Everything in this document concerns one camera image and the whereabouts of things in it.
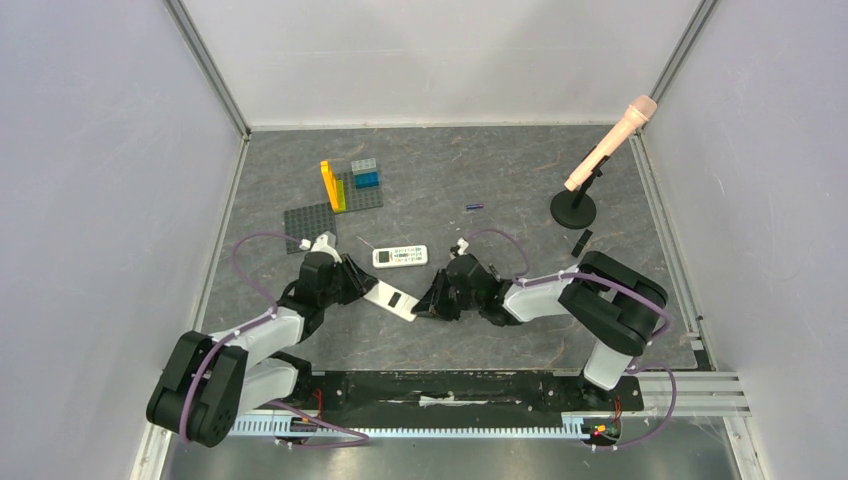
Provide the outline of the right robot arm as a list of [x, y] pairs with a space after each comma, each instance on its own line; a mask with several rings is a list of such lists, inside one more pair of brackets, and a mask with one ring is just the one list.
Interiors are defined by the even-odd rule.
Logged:
[[580, 400], [602, 408], [618, 393], [622, 375], [670, 326], [668, 294], [653, 280], [599, 251], [567, 270], [507, 279], [471, 254], [439, 270], [415, 315], [455, 321], [475, 311], [496, 326], [569, 314], [596, 339], [577, 382]]

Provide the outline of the white remote control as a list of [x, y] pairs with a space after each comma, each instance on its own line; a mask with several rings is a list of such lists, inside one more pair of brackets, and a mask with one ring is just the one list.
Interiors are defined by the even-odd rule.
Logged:
[[417, 318], [417, 315], [412, 312], [412, 309], [419, 302], [419, 299], [382, 280], [378, 281], [363, 296], [363, 299], [407, 322], [413, 322]]

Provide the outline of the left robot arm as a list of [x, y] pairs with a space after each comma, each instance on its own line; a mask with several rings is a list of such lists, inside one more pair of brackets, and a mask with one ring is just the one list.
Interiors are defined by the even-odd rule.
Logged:
[[147, 421], [214, 447], [249, 411], [275, 400], [304, 407], [314, 383], [281, 350], [311, 336], [329, 307], [360, 300], [377, 284], [347, 254], [307, 254], [298, 278], [258, 317], [215, 335], [178, 338], [147, 403]]

